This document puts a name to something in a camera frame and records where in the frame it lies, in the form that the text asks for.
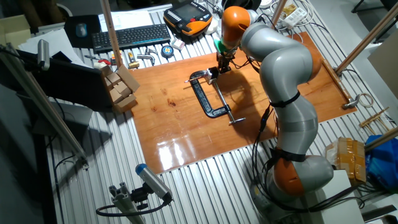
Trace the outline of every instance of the power strip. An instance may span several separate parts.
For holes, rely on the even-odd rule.
[[[294,26],[296,26],[297,23],[304,19],[305,16],[307,16],[307,12],[304,9],[298,7],[288,17],[286,17],[286,19],[282,21],[282,25],[288,29],[292,29]]]

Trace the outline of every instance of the orange handheld controller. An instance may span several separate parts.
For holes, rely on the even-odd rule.
[[[205,7],[188,1],[164,11],[163,18],[177,32],[194,37],[210,25],[213,16]]]

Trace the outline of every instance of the tape measure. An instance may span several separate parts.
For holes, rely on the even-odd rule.
[[[164,11],[166,24],[187,36],[198,36],[210,25],[213,16],[195,2],[183,2]]]
[[[170,58],[174,55],[174,50],[171,46],[163,46],[161,54],[164,58]]]

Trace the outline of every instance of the gray robot arm segment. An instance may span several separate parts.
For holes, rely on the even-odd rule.
[[[241,48],[246,55],[262,62],[260,79],[271,103],[294,99],[297,86],[311,79],[313,60],[309,49],[264,24],[248,27]],[[299,96],[274,109],[279,122],[277,147],[291,154],[305,155],[318,132],[318,116],[313,105]],[[293,165],[305,192],[319,189],[333,178],[331,165],[321,156],[307,157]],[[277,183],[272,180],[269,186],[274,184]],[[270,191],[280,195],[275,189],[270,188]]]

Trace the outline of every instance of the white paper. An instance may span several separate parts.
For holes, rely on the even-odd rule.
[[[111,12],[115,30],[152,25],[148,11]],[[107,32],[104,14],[98,15],[102,32]]]
[[[73,47],[70,44],[67,33],[65,32],[64,29],[51,31],[44,35],[30,38],[26,41],[26,43],[23,43],[18,47],[23,51],[32,54],[37,54],[37,44],[39,43],[39,40],[45,40],[49,43],[50,57],[52,57],[58,52],[62,52],[72,61],[72,63],[84,67],[89,67],[84,64],[84,62],[80,59],[79,56],[77,56],[77,54],[73,50]]]

